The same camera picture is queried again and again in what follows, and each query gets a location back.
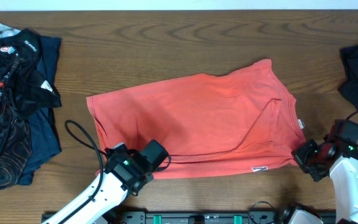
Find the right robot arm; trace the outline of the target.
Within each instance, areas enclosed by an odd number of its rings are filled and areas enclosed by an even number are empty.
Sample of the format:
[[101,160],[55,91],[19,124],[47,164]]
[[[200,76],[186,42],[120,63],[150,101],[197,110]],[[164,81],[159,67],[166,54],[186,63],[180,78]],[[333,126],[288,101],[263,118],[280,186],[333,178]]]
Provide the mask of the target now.
[[324,141],[311,139],[291,154],[300,169],[318,182],[329,177],[334,185],[336,222],[358,223],[358,124],[337,119]]

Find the red printed t-shirt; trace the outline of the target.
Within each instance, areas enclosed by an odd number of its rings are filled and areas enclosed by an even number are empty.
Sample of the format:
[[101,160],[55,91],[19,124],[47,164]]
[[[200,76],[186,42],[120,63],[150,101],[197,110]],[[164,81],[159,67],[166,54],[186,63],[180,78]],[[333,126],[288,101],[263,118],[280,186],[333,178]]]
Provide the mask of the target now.
[[204,73],[89,96],[103,149],[158,141],[171,159],[158,179],[243,174],[294,164],[305,141],[294,96],[260,60],[224,76]]

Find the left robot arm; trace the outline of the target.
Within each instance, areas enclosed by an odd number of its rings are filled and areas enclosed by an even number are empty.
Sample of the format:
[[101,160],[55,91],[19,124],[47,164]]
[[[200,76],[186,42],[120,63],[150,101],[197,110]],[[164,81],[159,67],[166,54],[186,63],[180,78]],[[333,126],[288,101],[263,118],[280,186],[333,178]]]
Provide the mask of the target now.
[[93,223],[153,180],[152,172],[165,160],[167,152],[152,140],[142,151],[128,149],[122,143],[108,150],[107,156],[97,178],[45,223]]

